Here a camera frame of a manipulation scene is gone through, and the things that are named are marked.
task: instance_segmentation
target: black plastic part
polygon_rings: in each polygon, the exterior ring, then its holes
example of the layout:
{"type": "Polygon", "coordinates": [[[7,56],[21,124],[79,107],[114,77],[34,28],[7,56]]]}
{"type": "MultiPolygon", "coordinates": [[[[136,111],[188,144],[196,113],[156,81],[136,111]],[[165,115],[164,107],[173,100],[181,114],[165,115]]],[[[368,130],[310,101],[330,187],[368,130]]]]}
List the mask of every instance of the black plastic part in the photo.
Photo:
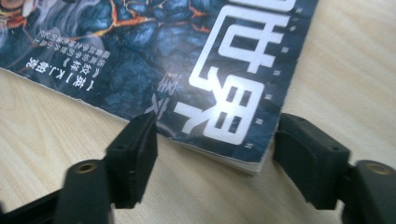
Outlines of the black plastic part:
{"type": "Polygon", "coordinates": [[[133,208],[141,202],[157,158],[155,113],[131,120],[106,150],[111,200],[116,208],[133,208]]]}
{"type": "Polygon", "coordinates": [[[305,199],[317,209],[334,209],[349,150],[309,121],[289,114],[281,115],[275,147],[274,160],[305,199]]]}
{"type": "Polygon", "coordinates": [[[9,213],[0,214],[1,224],[50,224],[58,202],[59,190],[28,203],[9,213]]]}
{"type": "Polygon", "coordinates": [[[82,161],[67,171],[55,212],[54,224],[113,223],[102,161],[82,161]]]}
{"type": "Polygon", "coordinates": [[[0,206],[0,224],[112,223],[111,203],[142,200],[157,158],[155,121],[153,112],[132,119],[103,160],[73,165],[62,189],[5,214],[0,206]]]}
{"type": "Polygon", "coordinates": [[[342,183],[340,199],[345,203],[344,223],[396,223],[396,172],[393,168],[377,161],[358,161],[343,177],[342,183]]]}

